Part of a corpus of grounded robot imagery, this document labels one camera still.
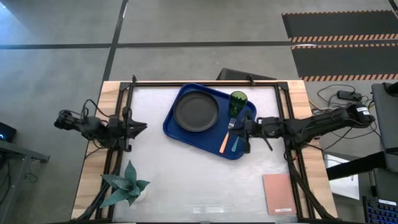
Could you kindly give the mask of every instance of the power adapter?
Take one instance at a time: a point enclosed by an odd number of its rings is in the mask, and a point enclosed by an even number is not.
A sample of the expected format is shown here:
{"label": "power adapter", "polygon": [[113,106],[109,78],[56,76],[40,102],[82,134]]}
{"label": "power adapter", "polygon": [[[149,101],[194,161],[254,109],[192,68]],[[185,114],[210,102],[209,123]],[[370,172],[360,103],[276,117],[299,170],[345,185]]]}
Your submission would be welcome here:
{"label": "power adapter", "polygon": [[359,101],[361,101],[362,94],[351,92],[351,91],[339,90],[339,91],[337,91],[337,98],[339,98],[341,100],[351,100],[351,101],[359,102]]}

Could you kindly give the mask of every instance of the pink notebook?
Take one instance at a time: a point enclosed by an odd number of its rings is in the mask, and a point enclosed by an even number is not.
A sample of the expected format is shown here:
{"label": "pink notebook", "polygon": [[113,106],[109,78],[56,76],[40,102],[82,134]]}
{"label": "pink notebook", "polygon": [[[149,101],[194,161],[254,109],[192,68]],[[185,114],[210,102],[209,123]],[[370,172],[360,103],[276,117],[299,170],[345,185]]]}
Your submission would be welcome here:
{"label": "pink notebook", "polygon": [[295,215],[296,206],[288,174],[265,174],[262,176],[268,213],[270,215]]}

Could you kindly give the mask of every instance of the white pot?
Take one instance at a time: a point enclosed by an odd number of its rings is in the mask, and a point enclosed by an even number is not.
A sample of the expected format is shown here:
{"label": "white pot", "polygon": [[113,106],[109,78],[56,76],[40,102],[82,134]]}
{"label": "white pot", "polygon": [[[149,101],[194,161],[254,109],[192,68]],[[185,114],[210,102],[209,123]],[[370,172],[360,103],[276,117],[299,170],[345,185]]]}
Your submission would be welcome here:
{"label": "white pot", "polygon": [[145,199],[145,196],[147,195],[147,189],[148,189],[148,187],[146,187],[146,188],[141,192],[141,194],[140,194],[140,195],[138,196],[138,198],[133,202],[133,204],[139,203],[140,201],[142,201],[142,200]]}

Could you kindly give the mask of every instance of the orange and black striped mat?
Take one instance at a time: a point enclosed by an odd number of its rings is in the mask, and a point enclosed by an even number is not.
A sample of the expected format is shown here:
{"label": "orange and black striped mat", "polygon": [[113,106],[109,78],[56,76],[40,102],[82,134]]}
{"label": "orange and black striped mat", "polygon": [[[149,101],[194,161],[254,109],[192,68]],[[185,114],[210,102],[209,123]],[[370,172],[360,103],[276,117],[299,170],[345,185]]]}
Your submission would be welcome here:
{"label": "orange and black striped mat", "polygon": [[398,79],[395,44],[298,45],[298,76],[306,82]]}
{"label": "orange and black striped mat", "polygon": [[282,14],[292,42],[398,39],[392,11],[298,12]]}

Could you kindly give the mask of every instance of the green glass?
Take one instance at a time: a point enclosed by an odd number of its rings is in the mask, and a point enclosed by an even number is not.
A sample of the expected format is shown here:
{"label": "green glass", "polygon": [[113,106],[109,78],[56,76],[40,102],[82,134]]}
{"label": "green glass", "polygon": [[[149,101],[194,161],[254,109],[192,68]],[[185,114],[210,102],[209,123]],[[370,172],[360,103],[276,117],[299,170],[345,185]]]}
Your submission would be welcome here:
{"label": "green glass", "polygon": [[235,91],[229,96],[229,115],[231,118],[236,118],[242,111],[246,103],[248,102],[248,96],[241,91]]}

